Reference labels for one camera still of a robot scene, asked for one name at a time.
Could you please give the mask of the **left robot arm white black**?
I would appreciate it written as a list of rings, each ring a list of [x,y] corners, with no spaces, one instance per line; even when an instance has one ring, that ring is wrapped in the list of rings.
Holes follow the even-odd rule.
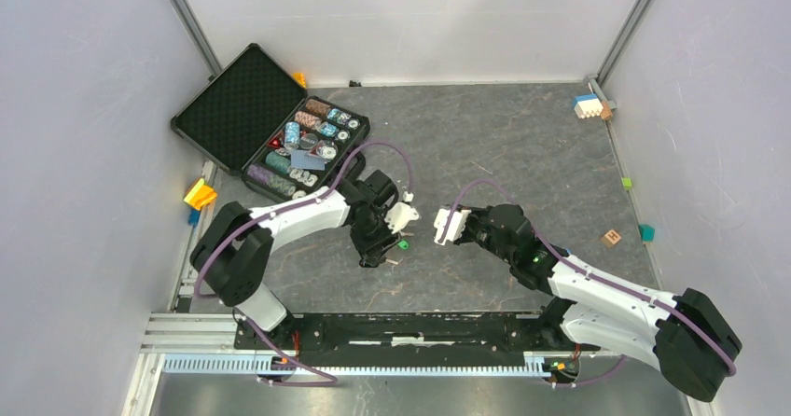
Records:
[[[282,348],[292,339],[293,324],[263,282],[270,255],[315,232],[347,227],[360,266],[376,268],[418,219],[412,200],[377,170],[364,180],[341,180],[336,189],[320,187],[278,205],[246,208],[232,201],[216,214],[189,263],[199,274],[197,284],[208,284],[226,306],[255,323],[269,347]]]

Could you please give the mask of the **key with black tag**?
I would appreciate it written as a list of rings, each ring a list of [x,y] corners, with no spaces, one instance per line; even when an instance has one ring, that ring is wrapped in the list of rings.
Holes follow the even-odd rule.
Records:
[[[373,258],[361,259],[359,261],[359,266],[364,269],[374,269],[383,265],[398,266],[399,264],[400,262],[398,260],[394,260],[388,257],[381,257],[377,259],[373,259]]]

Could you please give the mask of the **key with green tag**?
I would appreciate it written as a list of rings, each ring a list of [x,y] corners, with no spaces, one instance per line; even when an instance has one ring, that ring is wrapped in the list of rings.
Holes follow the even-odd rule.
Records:
[[[397,246],[401,250],[409,250],[410,248],[410,239],[414,236],[411,232],[400,232],[399,233],[400,239],[397,243]]]

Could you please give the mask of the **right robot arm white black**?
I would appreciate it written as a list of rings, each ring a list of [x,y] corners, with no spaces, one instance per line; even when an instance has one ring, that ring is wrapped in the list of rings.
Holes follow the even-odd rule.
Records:
[[[441,209],[435,242],[474,243],[524,287],[552,300],[538,325],[551,349],[597,346],[659,371],[679,392],[711,402],[735,373],[742,343],[701,291],[677,295],[631,283],[545,242],[519,205]]]

